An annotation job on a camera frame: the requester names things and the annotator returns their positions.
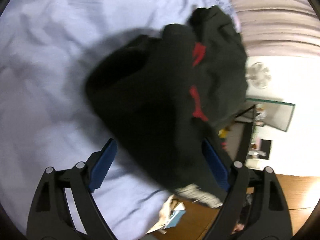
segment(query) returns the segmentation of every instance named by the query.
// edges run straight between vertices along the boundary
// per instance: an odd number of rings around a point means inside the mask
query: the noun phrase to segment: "black cloth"
[[[158,183],[172,192],[196,184],[223,200],[201,141],[216,135],[244,102],[247,56],[217,6],[197,9],[189,22],[167,25],[161,39],[141,35],[109,55],[88,78],[86,94]]]

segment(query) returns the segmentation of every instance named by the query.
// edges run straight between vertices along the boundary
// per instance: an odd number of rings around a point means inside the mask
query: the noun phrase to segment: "blue gripper pad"
[[[229,172],[207,139],[202,142],[202,154],[204,155],[204,158],[206,159],[219,187],[228,191],[230,188],[230,184],[228,182]]]
[[[110,139],[102,148],[100,158],[91,170],[89,191],[92,193],[95,189],[100,188],[107,172],[116,156],[118,146],[115,140]]]

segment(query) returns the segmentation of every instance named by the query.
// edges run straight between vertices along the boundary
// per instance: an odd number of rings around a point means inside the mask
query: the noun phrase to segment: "pink curtain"
[[[320,21],[307,0],[231,0],[248,56],[320,56]]]

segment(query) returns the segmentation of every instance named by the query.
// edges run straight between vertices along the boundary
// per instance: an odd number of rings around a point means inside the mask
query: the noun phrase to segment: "white wall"
[[[247,96],[282,98],[296,104],[287,132],[259,128],[260,138],[273,141],[263,166],[279,174],[320,176],[320,57],[250,57],[247,65],[255,62],[270,69],[272,81],[263,90],[249,85]]]

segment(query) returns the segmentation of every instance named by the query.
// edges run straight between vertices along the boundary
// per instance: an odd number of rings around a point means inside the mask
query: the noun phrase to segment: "light blue bedsheet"
[[[0,202],[23,233],[45,168],[71,168],[112,137],[84,98],[89,72],[138,34],[216,4],[236,21],[229,0],[11,0],[0,18]],[[93,196],[117,238],[131,240],[168,194],[120,148]]]

